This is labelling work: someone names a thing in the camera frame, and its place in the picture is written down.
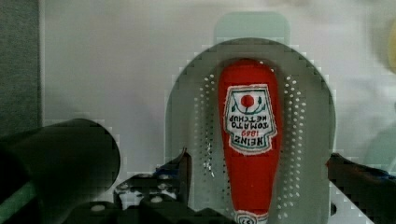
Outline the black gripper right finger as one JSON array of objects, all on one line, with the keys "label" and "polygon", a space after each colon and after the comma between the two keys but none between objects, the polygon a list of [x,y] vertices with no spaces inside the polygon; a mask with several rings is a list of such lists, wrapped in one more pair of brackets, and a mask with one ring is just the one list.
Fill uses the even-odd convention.
[{"label": "black gripper right finger", "polygon": [[388,172],[332,153],[326,161],[328,179],[374,224],[395,224],[396,178]]}]

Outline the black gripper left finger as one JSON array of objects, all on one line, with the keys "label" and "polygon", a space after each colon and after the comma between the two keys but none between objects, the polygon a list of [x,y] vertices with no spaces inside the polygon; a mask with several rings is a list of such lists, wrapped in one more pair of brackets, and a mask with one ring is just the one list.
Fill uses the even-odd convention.
[{"label": "black gripper left finger", "polygon": [[133,175],[114,188],[120,224],[236,224],[211,208],[188,207],[190,188],[191,155],[184,147],[153,173]]}]

